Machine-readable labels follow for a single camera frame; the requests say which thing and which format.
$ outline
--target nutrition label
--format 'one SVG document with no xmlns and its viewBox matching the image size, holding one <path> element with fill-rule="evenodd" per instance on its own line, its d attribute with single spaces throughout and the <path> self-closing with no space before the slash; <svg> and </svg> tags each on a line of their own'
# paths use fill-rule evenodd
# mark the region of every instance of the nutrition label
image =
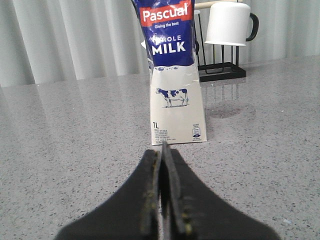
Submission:
<svg viewBox="0 0 320 240">
<path fill-rule="evenodd" d="M 168 130 L 165 129 L 154 129 L 154 138 L 157 144 L 162 144 L 163 141 L 167 141 L 170 137 L 168 136 Z"/>
</svg>

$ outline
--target black object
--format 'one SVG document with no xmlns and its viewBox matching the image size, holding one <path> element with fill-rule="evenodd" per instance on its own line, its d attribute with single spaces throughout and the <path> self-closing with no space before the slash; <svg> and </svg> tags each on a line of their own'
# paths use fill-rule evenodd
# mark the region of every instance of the black object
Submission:
<svg viewBox="0 0 320 240">
<path fill-rule="evenodd" d="M 165 142 L 161 159 L 147 150 L 109 200 L 55 240 L 157 240 L 159 192 L 165 240 L 280 240 L 214 194 Z"/>
<path fill-rule="evenodd" d="M 250 36 L 245 40 L 246 42 L 252 41 L 256 37 L 259 29 L 258 17 L 255 14 L 250 13 L 250 18 L 253 21 L 253 26 L 252 26 L 252 31 Z M 198 60 L 198 72 L 199 72 L 200 82 L 245 78 L 247 75 L 246 71 L 241 67 L 239 67 L 239 46 L 230 46 L 231 62 L 225 62 L 225 46 L 221 45 L 222 62 L 216 63 L 215 45 L 213 45 L 213 51 L 212 51 L 213 64 L 207 64 L 200 14 L 198 14 L 198 22 L 199 22 L 199 30 L 200 30 L 200 43 L 201 43 L 201 49 L 202 49 L 202 55 L 203 55 L 203 65 L 201 65 L 200 57 L 198 54 L 200 50 L 200 44 L 198 43 L 197 34 L 195 34 L 196 53 L 197 53 L 197 60 Z"/>
</svg>

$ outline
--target black handle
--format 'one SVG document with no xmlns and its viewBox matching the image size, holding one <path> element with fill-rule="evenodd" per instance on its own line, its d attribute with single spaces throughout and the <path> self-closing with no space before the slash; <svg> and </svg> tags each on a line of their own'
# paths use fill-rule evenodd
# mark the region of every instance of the black handle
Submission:
<svg viewBox="0 0 320 240">
<path fill-rule="evenodd" d="M 253 39 L 255 39 L 257 32 L 258 32 L 258 28 L 259 28 L 259 19 L 256 15 L 254 15 L 253 13 L 250 13 L 250 18 L 253 21 L 253 27 L 252 27 L 252 32 L 250 34 L 249 37 L 247 37 L 247 39 L 245 40 L 246 42 L 250 42 Z"/>
</svg>

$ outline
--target milk carton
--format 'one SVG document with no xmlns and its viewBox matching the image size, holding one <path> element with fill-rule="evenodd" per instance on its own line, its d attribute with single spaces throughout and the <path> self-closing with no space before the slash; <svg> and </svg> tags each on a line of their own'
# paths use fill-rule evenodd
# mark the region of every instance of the milk carton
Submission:
<svg viewBox="0 0 320 240">
<path fill-rule="evenodd" d="M 207 141 L 195 63 L 194 0 L 132 0 L 150 70 L 151 144 Z"/>
</svg>

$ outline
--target mug rack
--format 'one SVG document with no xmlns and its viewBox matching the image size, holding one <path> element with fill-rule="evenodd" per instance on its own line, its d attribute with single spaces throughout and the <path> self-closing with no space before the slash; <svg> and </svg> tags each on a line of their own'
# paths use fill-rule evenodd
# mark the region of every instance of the mug rack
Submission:
<svg viewBox="0 0 320 240">
<path fill-rule="evenodd" d="M 201 25 L 201 16 L 198 14 L 198 23 L 200 31 L 200 43 L 197 38 L 197 33 L 195 33 L 196 40 L 196 55 L 198 63 L 198 72 L 200 77 L 200 82 L 210 82 L 225 79 L 237 79 L 245 78 L 246 71 L 239 67 L 239 46 L 228 46 L 231 48 L 231 61 L 225 62 L 225 46 L 221 45 L 221 62 L 216 63 L 216 46 L 213 45 L 213 63 L 207 64 L 205 49 L 204 49 L 204 37 Z M 201 64 L 199 51 L 202 51 L 203 64 Z"/>
</svg>

